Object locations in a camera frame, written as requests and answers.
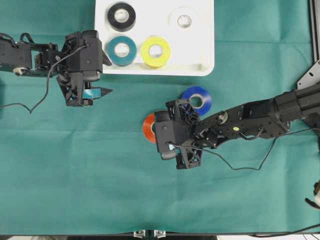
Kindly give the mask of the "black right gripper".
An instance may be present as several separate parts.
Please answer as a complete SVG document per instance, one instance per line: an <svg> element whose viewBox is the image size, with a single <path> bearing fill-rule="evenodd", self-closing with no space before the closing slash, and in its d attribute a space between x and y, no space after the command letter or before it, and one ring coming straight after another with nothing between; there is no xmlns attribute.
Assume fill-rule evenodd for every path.
<svg viewBox="0 0 320 240"><path fill-rule="evenodd" d="M173 123L173 144L176 152L176 168L178 170L191 169L201 165L202 152L197 150L193 130L200 122L200 115L194 110L191 101L187 99L176 99L168 101L167 107L169 119Z"/></svg>

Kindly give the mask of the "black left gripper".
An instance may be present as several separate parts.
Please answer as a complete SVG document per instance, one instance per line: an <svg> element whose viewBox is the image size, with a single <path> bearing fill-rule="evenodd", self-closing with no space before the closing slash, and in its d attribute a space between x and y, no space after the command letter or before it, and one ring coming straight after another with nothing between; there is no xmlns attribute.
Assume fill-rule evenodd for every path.
<svg viewBox="0 0 320 240"><path fill-rule="evenodd" d="M66 51L63 51L64 45L62 47L62 52L67 55ZM102 55L102 65L112 66L112 62L106 55L104 50L101 50ZM113 90L103 87L92 86L91 81L85 81L84 74L81 72L68 72L66 70L66 60L58 67L58 77L57 82L60 86L62 94L65 98L66 105L69 107L80 107L80 106L91 106L93 101L100 99L103 96L111 93Z"/></svg>

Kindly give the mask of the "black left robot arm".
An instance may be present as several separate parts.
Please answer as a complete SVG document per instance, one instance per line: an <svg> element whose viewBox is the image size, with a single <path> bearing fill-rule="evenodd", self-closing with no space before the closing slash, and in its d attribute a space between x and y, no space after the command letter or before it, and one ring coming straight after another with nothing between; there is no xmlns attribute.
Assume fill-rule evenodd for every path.
<svg viewBox="0 0 320 240"><path fill-rule="evenodd" d="M1 71L47 80L56 77L68 107L91 106L111 93L112 89L92 85L100 80L103 66L111 65L96 30L67 35L61 50L53 43L35 43L26 32L18 42L0 35Z"/></svg>

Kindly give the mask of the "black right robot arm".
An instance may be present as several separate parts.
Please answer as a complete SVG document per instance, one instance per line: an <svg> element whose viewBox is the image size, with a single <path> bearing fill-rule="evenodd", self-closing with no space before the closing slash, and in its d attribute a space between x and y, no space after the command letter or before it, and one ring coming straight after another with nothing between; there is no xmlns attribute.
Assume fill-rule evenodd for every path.
<svg viewBox="0 0 320 240"><path fill-rule="evenodd" d="M165 120L159 126L158 152L163 160L176 159L177 169L201 165L203 152L242 138L274 139L288 135L292 121L320 114L320 85L284 92L270 99L244 103L203 120L187 99L166 103Z"/></svg>

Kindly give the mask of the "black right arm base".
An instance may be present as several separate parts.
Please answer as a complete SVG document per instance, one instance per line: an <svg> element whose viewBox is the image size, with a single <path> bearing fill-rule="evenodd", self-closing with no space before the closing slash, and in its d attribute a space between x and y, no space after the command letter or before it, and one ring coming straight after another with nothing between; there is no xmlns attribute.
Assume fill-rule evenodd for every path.
<svg viewBox="0 0 320 240"><path fill-rule="evenodd" d="M320 61L297 82L297 96L303 115L302 121L320 136Z"/></svg>

